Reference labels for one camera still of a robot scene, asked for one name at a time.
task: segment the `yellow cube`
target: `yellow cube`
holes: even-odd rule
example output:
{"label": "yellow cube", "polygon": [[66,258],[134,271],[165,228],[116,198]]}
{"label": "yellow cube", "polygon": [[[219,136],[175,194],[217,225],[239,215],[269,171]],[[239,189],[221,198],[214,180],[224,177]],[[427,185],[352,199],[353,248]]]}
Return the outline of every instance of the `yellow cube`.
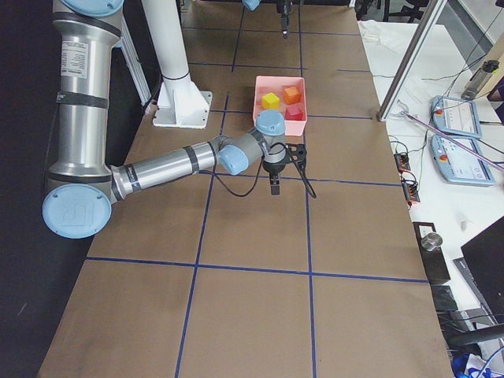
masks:
{"label": "yellow cube", "polygon": [[272,92],[262,96],[261,102],[264,109],[278,109],[280,106],[280,98]]}

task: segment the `white table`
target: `white table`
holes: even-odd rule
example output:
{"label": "white table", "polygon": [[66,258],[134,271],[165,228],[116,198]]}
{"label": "white table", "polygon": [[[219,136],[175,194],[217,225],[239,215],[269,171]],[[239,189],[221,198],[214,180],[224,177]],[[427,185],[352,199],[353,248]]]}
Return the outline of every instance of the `white table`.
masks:
{"label": "white table", "polygon": [[[408,44],[417,27],[415,24],[378,23],[366,21],[359,23],[369,66],[374,76],[376,93],[380,103],[391,85],[391,77],[397,71]],[[408,105],[411,114],[417,114],[423,121],[430,117],[429,103],[435,95],[442,95],[454,78],[436,79],[451,76],[464,67],[465,60],[454,45],[447,30],[436,25],[424,44],[414,64],[409,79],[403,88],[400,100]],[[460,97],[471,72],[463,72],[450,92],[452,97]],[[499,122],[495,111],[486,98],[476,100],[481,120]],[[397,106],[392,113],[398,113]],[[421,148],[425,128],[404,119],[389,117],[389,135],[405,143],[410,150]],[[504,147],[504,127],[501,125],[482,125],[483,140],[499,149]],[[498,161],[504,156],[480,143],[483,155]],[[420,176],[421,203],[413,205],[409,214],[412,221],[434,223],[437,232],[443,237],[443,253],[447,261],[454,293],[460,310],[480,307],[476,296],[455,267],[453,260],[462,257],[461,246],[493,224],[504,215],[504,175],[491,169],[497,182],[493,187],[474,187],[449,184],[443,180],[435,167],[429,146],[421,153],[409,156],[412,172]]]}

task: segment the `orange cube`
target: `orange cube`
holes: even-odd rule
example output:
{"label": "orange cube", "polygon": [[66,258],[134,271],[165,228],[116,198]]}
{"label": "orange cube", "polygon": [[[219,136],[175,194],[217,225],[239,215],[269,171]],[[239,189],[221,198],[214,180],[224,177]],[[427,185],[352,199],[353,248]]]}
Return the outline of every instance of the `orange cube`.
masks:
{"label": "orange cube", "polygon": [[297,105],[289,105],[285,109],[285,120],[302,120],[302,110]]}
{"label": "orange cube", "polygon": [[301,91],[297,87],[283,89],[283,102],[287,105],[295,104],[301,101]]}

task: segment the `white mounting bracket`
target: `white mounting bracket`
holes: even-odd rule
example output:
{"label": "white mounting bracket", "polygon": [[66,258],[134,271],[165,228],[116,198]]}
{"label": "white mounting bracket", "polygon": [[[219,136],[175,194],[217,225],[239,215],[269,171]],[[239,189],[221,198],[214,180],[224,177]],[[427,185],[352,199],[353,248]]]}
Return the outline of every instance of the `white mounting bracket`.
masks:
{"label": "white mounting bracket", "polygon": [[[177,95],[177,90],[173,90],[173,96],[169,96],[165,83],[161,85],[154,126],[205,128],[212,103],[212,92],[200,91],[193,82],[189,85],[189,93],[183,92]],[[173,98],[173,105],[169,101],[170,97]]]}

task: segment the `cardboard surface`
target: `cardboard surface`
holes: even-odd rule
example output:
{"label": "cardboard surface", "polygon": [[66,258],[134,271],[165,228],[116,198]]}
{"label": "cardboard surface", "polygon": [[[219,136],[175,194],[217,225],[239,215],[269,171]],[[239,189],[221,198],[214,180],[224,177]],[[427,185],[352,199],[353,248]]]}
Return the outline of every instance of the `cardboard surface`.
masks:
{"label": "cardboard surface", "polygon": [[[371,74],[324,68],[347,61],[303,34],[357,34],[354,11],[303,6],[312,67],[301,70],[300,35],[281,38],[271,5],[243,14],[242,28],[265,31],[240,32],[241,6],[193,6],[183,35],[193,81],[214,93],[208,126],[145,117],[128,162],[240,135],[253,125],[255,76],[303,73],[318,198],[293,167],[280,196],[264,172],[246,198],[208,174],[128,196],[94,239],[39,376],[450,376],[387,134],[372,120]],[[223,20],[231,31],[209,30]],[[330,38],[332,54],[362,56],[355,38]],[[256,167],[217,173],[244,192]]]}
{"label": "cardboard surface", "polygon": [[299,38],[285,39],[281,33],[242,31],[236,52],[237,65],[300,67]]}
{"label": "cardboard surface", "polygon": [[231,65],[238,31],[182,29],[189,63]]}
{"label": "cardboard surface", "polygon": [[425,280],[400,187],[314,183],[313,271]]}
{"label": "cardboard surface", "polygon": [[308,177],[399,184],[385,123],[312,117],[305,133]]}
{"label": "cardboard surface", "polygon": [[380,108],[370,72],[307,69],[304,77],[308,116],[372,118]]}
{"label": "cardboard surface", "polygon": [[86,261],[39,378],[172,376],[192,269]]}
{"label": "cardboard surface", "polygon": [[[251,187],[248,177],[225,177],[238,192]],[[283,180],[280,196],[271,196],[260,179],[246,198],[232,197],[214,184],[200,261],[202,264],[306,271],[306,205],[301,181]]]}
{"label": "cardboard surface", "polygon": [[183,28],[239,29],[243,6],[238,2],[193,2],[187,11]]}
{"label": "cardboard surface", "polygon": [[313,279],[317,376],[453,376],[428,285]]}
{"label": "cardboard surface", "polygon": [[305,276],[203,269],[180,377],[310,376],[308,291]]}
{"label": "cardboard surface", "polygon": [[360,35],[303,34],[302,65],[308,70],[369,71]]}
{"label": "cardboard surface", "polygon": [[[278,32],[280,29],[280,14],[276,12],[276,5],[263,3],[253,12],[246,10],[243,14],[242,29]],[[299,32],[297,5],[292,6],[292,13],[289,17],[289,32]],[[296,39],[298,36],[296,34],[290,34],[288,38]]]}
{"label": "cardboard surface", "polygon": [[303,6],[301,29],[305,33],[360,34],[355,10],[347,6]]}

